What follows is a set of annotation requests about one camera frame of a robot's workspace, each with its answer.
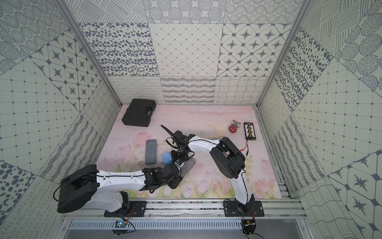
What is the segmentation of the blue microfiber cloth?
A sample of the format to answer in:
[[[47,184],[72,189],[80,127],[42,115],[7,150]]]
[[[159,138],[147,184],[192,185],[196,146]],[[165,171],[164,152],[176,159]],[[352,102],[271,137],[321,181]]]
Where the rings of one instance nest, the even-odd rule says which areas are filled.
[[[162,163],[165,165],[173,163],[171,152],[165,152],[162,155]]]

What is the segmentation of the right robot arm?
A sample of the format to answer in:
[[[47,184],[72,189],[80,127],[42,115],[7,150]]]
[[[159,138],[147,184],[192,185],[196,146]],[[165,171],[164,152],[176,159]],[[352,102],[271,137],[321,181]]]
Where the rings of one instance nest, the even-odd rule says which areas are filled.
[[[245,177],[245,156],[229,138],[204,139],[194,134],[186,136],[179,130],[169,134],[172,142],[166,143],[174,149],[171,158],[175,164],[183,166],[196,152],[209,154],[219,171],[230,179],[238,206],[248,211],[254,205],[255,197]]]

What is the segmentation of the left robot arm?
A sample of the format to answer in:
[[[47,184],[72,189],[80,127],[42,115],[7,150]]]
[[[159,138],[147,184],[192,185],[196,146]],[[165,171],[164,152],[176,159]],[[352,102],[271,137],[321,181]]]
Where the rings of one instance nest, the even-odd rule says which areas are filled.
[[[99,170],[90,164],[61,180],[57,211],[64,214],[90,208],[127,212],[128,190],[153,193],[162,186],[175,189],[186,174],[183,165],[177,163],[124,173]]]

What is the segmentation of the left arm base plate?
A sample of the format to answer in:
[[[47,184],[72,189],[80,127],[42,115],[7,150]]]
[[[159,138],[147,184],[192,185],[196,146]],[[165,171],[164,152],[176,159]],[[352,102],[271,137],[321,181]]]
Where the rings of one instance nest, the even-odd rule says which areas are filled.
[[[147,201],[130,201],[128,206],[123,205],[119,210],[111,213],[108,211],[104,212],[104,217],[144,217],[146,210]]]

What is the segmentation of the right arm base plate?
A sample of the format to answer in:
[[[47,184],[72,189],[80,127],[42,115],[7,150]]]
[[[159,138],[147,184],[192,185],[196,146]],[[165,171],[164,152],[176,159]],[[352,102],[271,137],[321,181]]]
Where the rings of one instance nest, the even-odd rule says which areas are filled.
[[[222,202],[226,217],[264,217],[264,209],[261,201],[254,201],[248,205],[242,205],[237,201],[224,200]]]

